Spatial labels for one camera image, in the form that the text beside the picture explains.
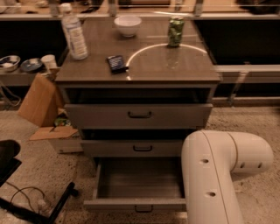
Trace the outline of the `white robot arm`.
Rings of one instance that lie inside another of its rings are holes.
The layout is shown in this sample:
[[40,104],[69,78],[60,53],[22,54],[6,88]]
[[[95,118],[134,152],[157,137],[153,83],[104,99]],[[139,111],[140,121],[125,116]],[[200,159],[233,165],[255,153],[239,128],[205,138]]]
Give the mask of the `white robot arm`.
[[188,224],[244,224],[234,182],[267,171],[273,158],[267,141],[254,134],[189,135],[181,151]]

